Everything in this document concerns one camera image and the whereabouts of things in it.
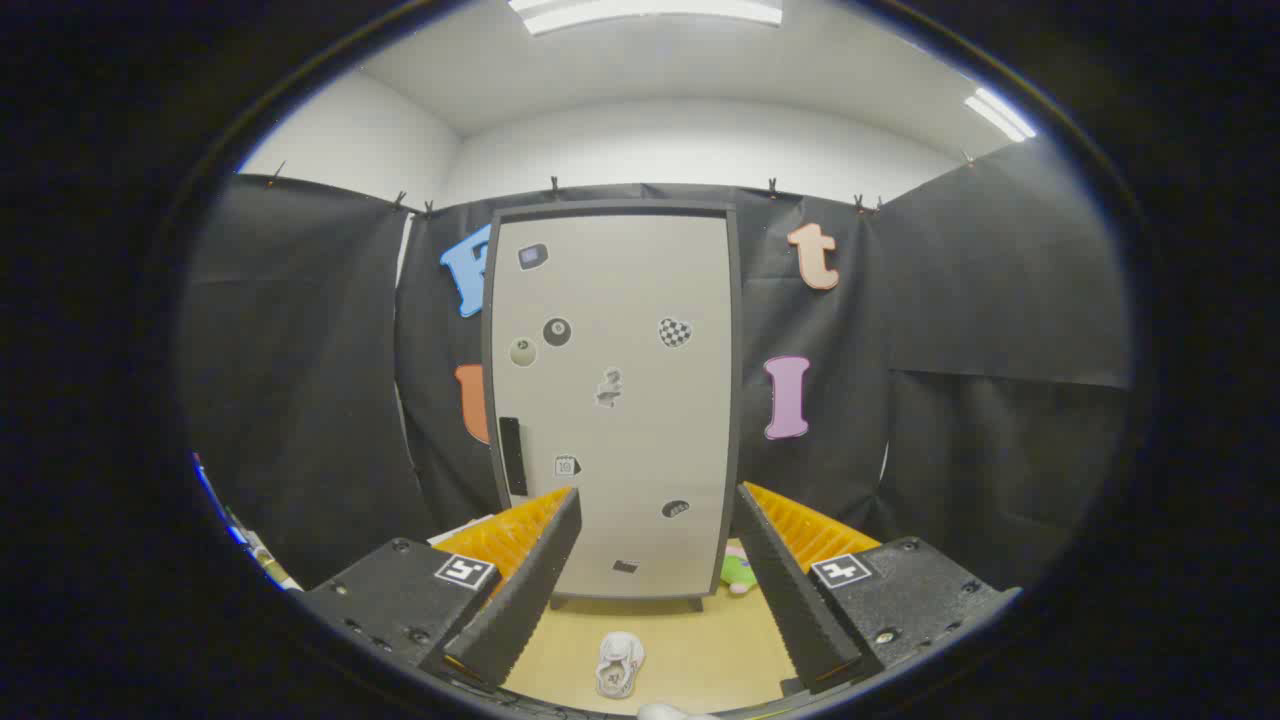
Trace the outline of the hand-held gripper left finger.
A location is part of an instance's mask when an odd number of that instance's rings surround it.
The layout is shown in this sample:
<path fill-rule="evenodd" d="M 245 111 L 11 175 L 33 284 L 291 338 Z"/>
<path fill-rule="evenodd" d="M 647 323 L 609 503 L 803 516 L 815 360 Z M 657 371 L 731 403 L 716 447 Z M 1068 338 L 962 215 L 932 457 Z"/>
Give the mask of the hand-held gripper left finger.
<path fill-rule="evenodd" d="M 497 688 L 536 630 L 581 528 L 579 492 L 564 487 L 439 544 L 390 539 L 300 602 L 398 664 Z"/>

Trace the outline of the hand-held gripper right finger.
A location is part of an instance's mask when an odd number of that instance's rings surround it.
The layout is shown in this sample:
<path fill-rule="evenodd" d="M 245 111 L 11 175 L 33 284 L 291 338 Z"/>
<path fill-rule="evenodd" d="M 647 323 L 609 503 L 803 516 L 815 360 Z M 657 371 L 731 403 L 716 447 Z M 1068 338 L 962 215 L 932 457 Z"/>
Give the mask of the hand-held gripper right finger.
<path fill-rule="evenodd" d="M 806 691 L 863 682 L 977 629 L 1019 596 L 915 536 L 879 542 L 742 483 L 733 529 Z"/>

